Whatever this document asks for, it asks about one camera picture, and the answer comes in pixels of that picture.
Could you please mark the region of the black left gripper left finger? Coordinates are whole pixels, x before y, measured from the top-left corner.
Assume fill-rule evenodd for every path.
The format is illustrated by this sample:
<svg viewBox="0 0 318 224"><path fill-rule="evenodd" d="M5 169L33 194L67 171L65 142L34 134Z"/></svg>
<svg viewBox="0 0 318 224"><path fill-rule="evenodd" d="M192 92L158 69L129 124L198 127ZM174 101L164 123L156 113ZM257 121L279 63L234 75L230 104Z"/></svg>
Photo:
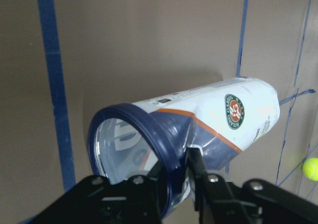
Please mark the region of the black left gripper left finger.
<svg viewBox="0 0 318 224"><path fill-rule="evenodd" d="M32 224L160 224L158 161L117 184L91 175L37 214Z"/></svg>

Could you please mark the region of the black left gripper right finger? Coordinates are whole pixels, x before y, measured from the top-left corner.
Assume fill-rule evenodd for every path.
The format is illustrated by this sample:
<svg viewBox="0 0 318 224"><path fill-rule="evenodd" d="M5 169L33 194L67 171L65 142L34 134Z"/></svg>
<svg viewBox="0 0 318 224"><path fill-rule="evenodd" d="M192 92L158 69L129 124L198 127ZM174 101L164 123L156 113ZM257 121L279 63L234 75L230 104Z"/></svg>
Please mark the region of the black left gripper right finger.
<svg viewBox="0 0 318 224"><path fill-rule="evenodd" d="M198 148L187 151L194 208L201 224L316 224L317 205L262 179L241 187L208 170Z"/></svg>

